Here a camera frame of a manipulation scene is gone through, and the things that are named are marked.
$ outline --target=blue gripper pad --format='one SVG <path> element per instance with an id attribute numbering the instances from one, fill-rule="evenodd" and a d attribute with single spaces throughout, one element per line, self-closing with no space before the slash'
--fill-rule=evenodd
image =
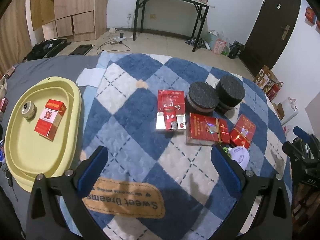
<path id="1" fill-rule="evenodd" d="M 303 140 L 304 143 L 309 143 L 311 140 L 311 137 L 309 134 L 307 134 L 304 130 L 302 130 L 300 127 L 295 126 L 293 128 L 293 133 L 298 136 L 299 138 L 301 138 Z"/>
<path id="2" fill-rule="evenodd" d="M 240 165 L 231 160 L 221 146 L 212 147 L 211 162 L 219 173 L 230 196 L 238 199 L 245 184 L 243 170 Z"/>
<path id="3" fill-rule="evenodd" d="M 99 178 L 104 166 L 108 161 L 108 150 L 104 146 L 99 146 L 88 160 L 80 163 L 76 169 L 76 174 L 80 177 L 74 178 L 77 194 L 80 198 L 87 197 L 93 185 Z"/>

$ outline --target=black folding table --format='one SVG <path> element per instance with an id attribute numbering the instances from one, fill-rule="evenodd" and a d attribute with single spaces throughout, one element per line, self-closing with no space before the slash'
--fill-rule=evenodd
<path id="1" fill-rule="evenodd" d="M 140 8 L 142 8 L 142 17 L 141 17 L 141 27 L 140 27 L 140 33 L 143 32 L 143 20 L 144 20 L 144 13 L 146 10 L 146 3 L 150 1 L 150 0 L 143 0 L 142 2 L 140 2 L 140 0 L 137 0 L 136 2 L 136 8 L 135 8 L 135 13 L 134 13 L 134 26 L 133 26 L 133 40 L 136 40 L 136 32 L 137 32 L 137 21 L 138 21 L 138 11 Z M 196 43 L 193 47 L 193 52 L 196 51 L 196 46 L 198 44 L 201 32 L 202 32 L 202 28 L 205 22 L 205 19 L 207 17 L 208 11 L 209 11 L 209 7 L 211 8 L 215 8 L 214 6 L 199 2 L 197 0 L 180 0 L 180 1 L 184 1 L 184 2 L 188 2 L 188 3 L 192 3 L 194 4 L 196 11 L 198 13 L 197 19 L 196 19 L 196 24 L 195 27 L 193 28 L 193 32 L 191 35 L 191 38 L 194 37 L 195 33 L 196 33 L 196 29 L 197 29 L 197 25 L 198 22 L 201 22 L 200 28 L 199 28 L 199 32 L 198 35 L 196 37 Z"/>

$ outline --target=bed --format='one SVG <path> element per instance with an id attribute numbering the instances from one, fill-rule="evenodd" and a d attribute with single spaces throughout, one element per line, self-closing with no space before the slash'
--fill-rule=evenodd
<path id="1" fill-rule="evenodd" d="M 164 55 L 107 52 L 99 56 L 60 56 L 26 62 L 20 64 L 8 80 L 9 105 L 3 126 L 8 123 L 15 102 L 29 87 L 55 75 L 75 81 L 84 67 L 106 69 L 98 88 L 80 88 L 84 102 L 82 150 L 85 158 L 98 145 L 106 146 L 109 161 L 101 176 L 156 186 L 166 209 L 161 219 L 90 211 L 111 239 L 208 239 L 226 218 L 236 200 L 229 196 L 211 163 L 210 147 L 190 150 L 185 145 L 185 135 L 168 136 L 155 130 L 158 89 L 186 92 L 195 81 L 214 86 L 226 74 L 239 79 L 246 95 L 234 112 L 222 118 L 226 119 L 229 129 L 240 114 L 245 114 L 257 126 L 247 169 L 263 177 L 275 171 L 281 174 L 291 201 L 290 161 L 282 151 L 286 140 L 271 102 L 252 81 L 214 67 Z M 17 202 L 2 176 L 0 183 L 25 230 L 28 194 L 15 183 Z M 79 233 L 63 199 L 59 202 L 69 228 Z M 248 230 L 253 218 L 254 212 L 241 233 Z"/>

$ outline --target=keys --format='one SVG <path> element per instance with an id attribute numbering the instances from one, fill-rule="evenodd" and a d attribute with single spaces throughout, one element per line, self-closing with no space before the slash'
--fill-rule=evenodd
<path id="1" fill-rule="evenodd" d="M 9 170 L 5 170 L 5 178 L 8 180 L 8 184 L 9 184 L 9 187 L 12 188 L 12 191 L 14 193 L 14 196 L 16 197 L 16 200 L 18 200 L 17 198 L 17 195 L 16 193 L 14 192 L 14 189 L 13 189 L 13 180 L 12 180 L 12 174 Z"/>

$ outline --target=tiled floor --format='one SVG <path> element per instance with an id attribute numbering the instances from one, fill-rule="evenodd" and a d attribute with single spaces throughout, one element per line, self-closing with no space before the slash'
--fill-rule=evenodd
<path id="1" fill-rule="evenodd" d="M 161 54 L 169 55 L 172 57 L 178 57 L 185 60 L 193 61 L 196 63 L 201 63 L 216 68 L 220 68 L 243 77 L 246 77 L 250 80 L 253 80 L 252 75 L 247 70 L 245 65 L 237 59 L 230 59 L 223 55 L 216 55 L 212 51 L 207 49 L 198 49 L 196 52 L 192 52 L 192 46 L 185 43 L 184 40 L 154 35 L 149 33 L 139 34 L 136 41 L 133 41 L 130 36 L 132 32 L 124 32 L 124 36 L 128 39 L 124 43 L 130 47 L 131 53 L 152 53 L 152 54 Z M 116 32 L 113 35 L 110 35 L 109 32 L 104 33 L 96 41 L 79 41 L 73 42 L 71 45 L 63 49 L 58 55 L 68 55 L 74 49 L 76 49 L 80 44 L 92 44 L 93 49 L 87 53 L 87 55 L 97 55 L 97 48 L 104 42 L 110 41 L 110 38 L 120 36 L 120 32 Z M 124 45 L 105 45 L 102 47 L 103 50 L 126 50 L 127 48 Z"/>

